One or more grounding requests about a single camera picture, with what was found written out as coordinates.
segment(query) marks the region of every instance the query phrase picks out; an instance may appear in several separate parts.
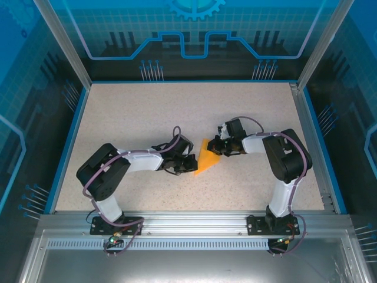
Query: gear graphic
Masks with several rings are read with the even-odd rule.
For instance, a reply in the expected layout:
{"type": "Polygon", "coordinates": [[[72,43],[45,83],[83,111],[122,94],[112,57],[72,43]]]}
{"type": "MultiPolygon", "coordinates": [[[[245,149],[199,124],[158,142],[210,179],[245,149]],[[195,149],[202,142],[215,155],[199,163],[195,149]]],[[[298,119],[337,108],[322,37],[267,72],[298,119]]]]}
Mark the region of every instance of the gear graphic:
{"type": "Polygon", "coordinates": [[[185,20],[198,18],[204,20],[205,17],[212,17],[213,12],[219,12],[220,5],[225,4],[225,0],[166,0],[170,7],[170,12],[175,12],[177,17],[183,16],[185,20]]]}
{"type": "Polygon", "coordinates": [[[7,7],[16,23],[25,29],[34,19],[32,0],[0,0],[0,8],[7,7]]]}

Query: beige work surface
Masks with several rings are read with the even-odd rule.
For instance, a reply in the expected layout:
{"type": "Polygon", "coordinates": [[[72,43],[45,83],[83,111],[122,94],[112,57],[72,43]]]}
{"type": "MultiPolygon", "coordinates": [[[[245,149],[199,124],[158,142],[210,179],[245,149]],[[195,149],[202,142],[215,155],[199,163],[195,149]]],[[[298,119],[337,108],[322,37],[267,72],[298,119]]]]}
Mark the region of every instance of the beige work surface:
{"type": "MultiPolygon", "coordinates": [[[[295,130],[304,141],[288,83],[93,84],[78,130],[56,210],[91,210],[75,174],[104,143],[146,149],[172,139],[175,125],[194,143],[236,116],[250,116],[265,131],[295,130]]],[[[247,133],[257,125],[242,120],[247,133]]],[[[123,210],[264,210],[275,177],[265,154],[221,157],[194,176],[164,171],[127,174],[115,195],[123,210]]],[[[323,209],[313,169],[298,188],[294,209],[323,209]]]]}

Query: ventilation slot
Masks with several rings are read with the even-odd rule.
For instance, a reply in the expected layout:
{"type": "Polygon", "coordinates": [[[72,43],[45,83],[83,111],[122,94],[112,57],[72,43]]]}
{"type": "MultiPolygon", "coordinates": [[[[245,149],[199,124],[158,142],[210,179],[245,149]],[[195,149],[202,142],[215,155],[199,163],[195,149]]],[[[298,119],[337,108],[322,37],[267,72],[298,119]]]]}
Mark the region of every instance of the ventilation slot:
{"type": "MultiPolygon", "coordinates": [[[[124,239],[113,250],[120,250],[128,244],[124,239]]],[[[51,239],[48,249],[102,250],[106,239],[51,239]]],[[[267,239],[136,239],[130,250],[153,251],[210,251],[210,250],[267,250],[267,239]]]]}

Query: blue wall panel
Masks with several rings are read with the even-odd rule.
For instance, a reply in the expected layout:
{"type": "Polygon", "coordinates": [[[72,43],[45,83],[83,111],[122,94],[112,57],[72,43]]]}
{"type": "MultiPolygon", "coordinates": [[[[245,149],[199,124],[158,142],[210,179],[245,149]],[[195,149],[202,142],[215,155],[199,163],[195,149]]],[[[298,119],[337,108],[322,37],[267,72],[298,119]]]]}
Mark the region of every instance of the blue wall panel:
{"type": "Polygon", "coordinates": [[[82,85],[32,1],[0,0],[0,26],[0,281],[16,282],[82,85]]]}
{"type": "Polygon", "coordinates": [[[168,80],[297,79],[337,4],[338,0],[94,1],[87,6],[85,1],[52,2],[92,79],[113,81],[149,81],[139,70],[143,60],[158,60],[168,80]]]}
{"type": "Polygon", "coordinates": [[[307,86],[356,227],[377,225],[376,13],[355,0],[307,86]]]}

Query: metal base plate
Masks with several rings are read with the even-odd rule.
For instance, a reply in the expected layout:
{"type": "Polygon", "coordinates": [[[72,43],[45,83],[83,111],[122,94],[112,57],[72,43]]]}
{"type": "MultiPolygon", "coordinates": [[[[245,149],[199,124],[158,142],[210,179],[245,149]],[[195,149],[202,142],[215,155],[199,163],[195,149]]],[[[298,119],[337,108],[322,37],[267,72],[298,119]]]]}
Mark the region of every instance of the metal base plate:
{"type": "MultiPolygon", "coordinates": [[[[123,224],[134,222],[140,220],[142,217],[124,217],[123,224]]],[[[138,224],[128,227],[126,230],[122,231],[123,236],[131,235],[133,236],[137,230],[138,224]]],[[[115,227],[106,223],[100,216],[93,217],[92,225],[90,228],[90,235],[108,235],[111,236],[114,233],[123,230],[123,227],[115,227]]]]}
{"type": "MultiPolygon", "coordinates": [[[[247,222],[247,234],[249,236],[263,235],[263,236],[290,236],[292,235],[292,230],[286,225],[282,229],[276,229],[274,232],[271,232],[269,229],[264,216],[254,216],[250,215],[246,218],[247,222]]],[[[300,235],[300,228],[298,226],[297,218],[292,216],[289,223],[296,225],[297,228],[294,228],[295,235],[300,235]]]]}

